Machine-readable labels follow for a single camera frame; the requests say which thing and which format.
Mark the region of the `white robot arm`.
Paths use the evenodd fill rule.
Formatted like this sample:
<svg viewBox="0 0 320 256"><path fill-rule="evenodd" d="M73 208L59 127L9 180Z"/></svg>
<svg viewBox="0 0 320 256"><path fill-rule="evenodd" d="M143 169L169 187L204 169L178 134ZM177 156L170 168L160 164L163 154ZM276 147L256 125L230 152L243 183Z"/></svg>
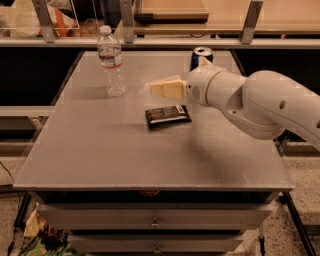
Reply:
<svg viewBox="0 0 320 256"><path fill-rule="evenodd" d="M254 138L274 139L289 130L320 150L320 96L280 73L244 77L201 57L185 80L161 80L149 88L153 95L187 96L213 107Z"/></svg>

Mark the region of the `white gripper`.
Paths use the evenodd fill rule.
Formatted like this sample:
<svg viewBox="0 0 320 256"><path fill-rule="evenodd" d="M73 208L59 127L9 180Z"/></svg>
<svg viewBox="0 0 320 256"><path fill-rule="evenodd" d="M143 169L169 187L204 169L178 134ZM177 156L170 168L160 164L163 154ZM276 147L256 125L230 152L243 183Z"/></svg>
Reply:
<svg viewBox="0 0 320 256"><path fill-rule="evenodd" d="M180 75L169 76L161 79L162 82L150 84L150 92L154 96L167 98L184 98L187 96L202 106L218 107L219 99L213 81L226 69L200 56L198 67L190 71L186 84Z"/></svg>

